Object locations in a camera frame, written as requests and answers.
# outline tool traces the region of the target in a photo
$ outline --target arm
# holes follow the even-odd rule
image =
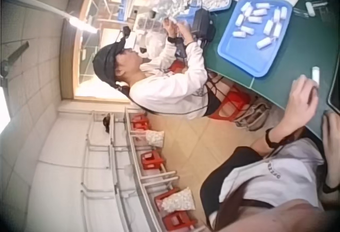
[[[293,82],[284,117],[269,132],[269,140],[272,143],[279,143],[286,136],[305,126],[314,116],[318,106],[315,87],[316,83],[307,79],[304,75]],[[273,150],[266,143],[265,135],[256,140],[250,147],[263,157]]]

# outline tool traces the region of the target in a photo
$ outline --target fluorescent light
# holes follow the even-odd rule
[[[10,113],[7,108],[4,90],[0,87],[0,134],[7,124],[10,122]]]
[[[77,27],[78,29],[80,30],[85,30],[87,32],[90,32],[90,33],[97,33],[98,29],[92,27],[91,25],[79,20],[78,18],[76,17],[71,17],[69,19],[70,21],[70,24]]]

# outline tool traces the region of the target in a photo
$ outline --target hand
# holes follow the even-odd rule
[[[178,31],[184,38],[184,44],[189,44],[191,42],[194,42],[191,31],[189,27],[184,25],[183,23],[177,23]]]
[[[336,187],[340,183],[340,116],[328,112],[323,117],[322,142],[328,165],[326,183]]]
[[[168,33],[169,37],[175,38],[176,34],[176,25],[169,19],[165,19],[163,21],[163,28],[165,28],[166,32]]]
[[[290,135],[305,126],[315,115],[318,106],[317,84],[305,75],[293,81],[288,104],[280,128]]]

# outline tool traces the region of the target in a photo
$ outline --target tiled wall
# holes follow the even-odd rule
[[[39,0],[65,10],[68,0]],[[59,50],[63,19],[49,12],[1,3],[1,60],[28,41],[8,75],[11,121],[0,135],[1,216],[23,231],[30,187],[41,148],[60,102]]]

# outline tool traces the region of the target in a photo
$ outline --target white sweatshirt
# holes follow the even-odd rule
[[[187,119],[202,117],[208,105],[203,51],[196,42],[187,46],[188,70],[184,74],[168,70],[175,61],[175,52],[175,45],[166,41],[159,57],[142,64],[141,70],[152,76],[135,83],[130,89],[130,97],[138,105],[160,115]]]

